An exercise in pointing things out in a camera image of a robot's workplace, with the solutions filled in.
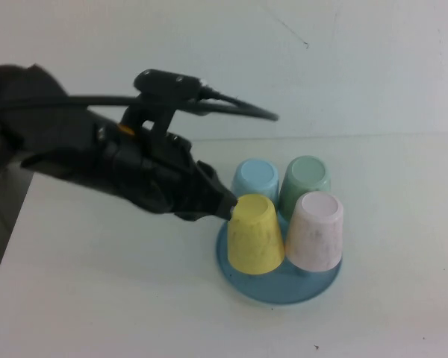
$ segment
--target plastic cup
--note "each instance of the plastic cup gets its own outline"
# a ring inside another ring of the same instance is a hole
[[[279,202],[279,171],[267,160],[245,160],[236,169],[231,191],[238,198],[245,194],[261,194],[267,196],[277,206]]]
[[[285,172],[279,199],[279,212],[290,220],[297,199],[307,192],[330,191],[330,174],[325,163],[316,157],[292,160]]]
[[[343,206],[327,192],[297,200],[285,241],[289,261],[302,270],[333,269],[342,259]]]
[[[241,196],[228,223],[228,261],[245,274],[266,274],[285,258],[272,201],[259,194]]]

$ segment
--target round blue tray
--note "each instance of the round blue tray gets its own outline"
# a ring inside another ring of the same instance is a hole
[[[279,216],[282,237],[287,236],[288,223]],[[227,222],[217,234],[217,262],[229,283],[239,292],[268,304],[296,304],[310,300],[325,291],[340,271],[342,261],[325,272],[309,272],[287,258],[267,274],[243,274],[232,268],[227,258]]]

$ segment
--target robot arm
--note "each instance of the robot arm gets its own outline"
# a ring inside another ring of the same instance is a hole
[[[151,213],[195,221],[230,219],[235,196],[214,169],[195,162],[191,143],[167,132],[176,110],[276,120],[265,110],[221,95],[198,78],[148,70],[137,98],[72,97],[39,66],[0,66],[0,171],[23,168],[125,198]],[[215,98],[234,106],[201,100]],[[127,105],[117,124],[88,105]],[[153,122],[152,129],[143,127]]]

